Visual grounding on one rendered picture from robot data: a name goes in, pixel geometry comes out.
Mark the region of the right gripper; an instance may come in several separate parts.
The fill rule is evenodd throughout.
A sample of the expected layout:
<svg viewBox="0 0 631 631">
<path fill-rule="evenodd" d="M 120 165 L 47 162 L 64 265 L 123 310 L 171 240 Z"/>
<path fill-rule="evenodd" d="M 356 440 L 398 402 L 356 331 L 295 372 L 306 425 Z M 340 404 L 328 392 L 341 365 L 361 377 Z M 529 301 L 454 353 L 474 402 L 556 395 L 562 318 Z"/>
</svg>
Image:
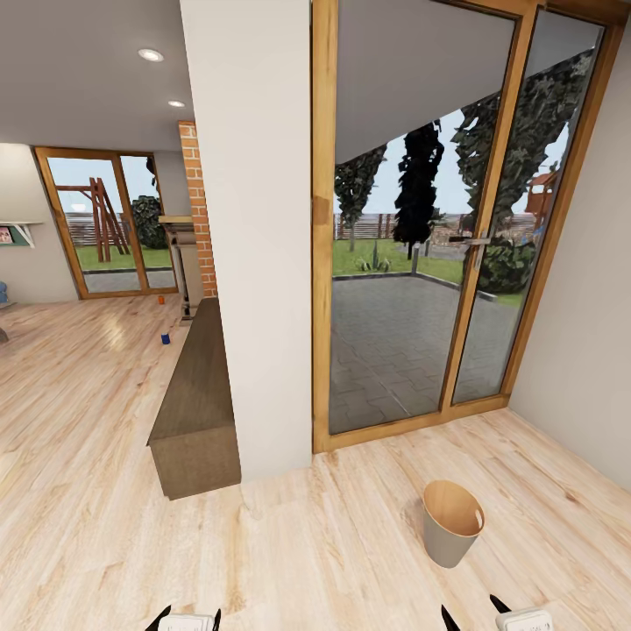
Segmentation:
<svg viewBox="0 0 631 631">
<path fill-rule="evenodd" d="M 491 594 L 490 599 L 494 603 L 494 606 L 499 610 L 499 613 L 508 613 L 510 611 L 510 609 L 497 596 Z M 448 610 L 443 606 L 443 604 L 441 607 L 441 613 L 448 631 L 460 631 L 459 626 L 451 618 L 451 615 L 448 613 Z"/>
</svg>

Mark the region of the trash can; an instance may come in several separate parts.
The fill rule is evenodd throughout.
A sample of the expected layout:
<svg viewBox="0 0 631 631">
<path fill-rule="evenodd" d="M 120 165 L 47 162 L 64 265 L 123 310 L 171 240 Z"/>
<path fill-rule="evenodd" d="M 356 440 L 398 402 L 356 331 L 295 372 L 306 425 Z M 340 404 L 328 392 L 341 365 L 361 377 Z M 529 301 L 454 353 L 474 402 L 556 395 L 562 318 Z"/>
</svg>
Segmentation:
<svg viewBox="0 0 631 631">
<path fill-rule="evenodd" d="M 438 479 L 423 492 L 424 547 L 436 564 L 453 569 L 475 543 L 486 518 L 479 501 L 453 481 Z"/>
</svg>

